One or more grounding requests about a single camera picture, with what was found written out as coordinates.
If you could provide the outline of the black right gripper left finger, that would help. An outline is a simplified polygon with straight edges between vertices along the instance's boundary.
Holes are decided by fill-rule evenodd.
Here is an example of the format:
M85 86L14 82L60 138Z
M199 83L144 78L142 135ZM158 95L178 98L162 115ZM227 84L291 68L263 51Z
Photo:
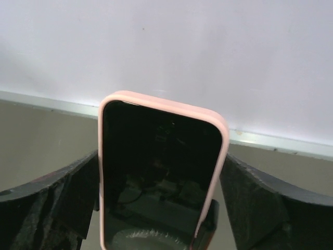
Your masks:
M97 152L1 192L1 249L80 249L99 209Z

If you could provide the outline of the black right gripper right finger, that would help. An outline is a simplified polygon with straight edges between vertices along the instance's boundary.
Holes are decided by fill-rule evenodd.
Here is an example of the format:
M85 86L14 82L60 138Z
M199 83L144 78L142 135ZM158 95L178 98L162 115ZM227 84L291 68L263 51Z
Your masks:
M220 175L237 249L332 249L332 197L227 155Z

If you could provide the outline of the black phone pink case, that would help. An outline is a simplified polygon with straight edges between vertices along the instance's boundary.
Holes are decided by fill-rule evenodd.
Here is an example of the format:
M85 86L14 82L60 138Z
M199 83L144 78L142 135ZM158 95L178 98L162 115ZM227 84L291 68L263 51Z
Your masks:
M102 249L196 249L229 147L218 113L117 91L98 112Z

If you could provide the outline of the black phone stand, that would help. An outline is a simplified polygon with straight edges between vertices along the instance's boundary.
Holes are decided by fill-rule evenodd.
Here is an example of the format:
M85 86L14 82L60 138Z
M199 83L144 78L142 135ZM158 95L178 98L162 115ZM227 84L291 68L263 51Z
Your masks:
M217 228L219 218L219 203L216 200L211 201L206 219L201 224L197 237L193 240L192 250L207 250Z

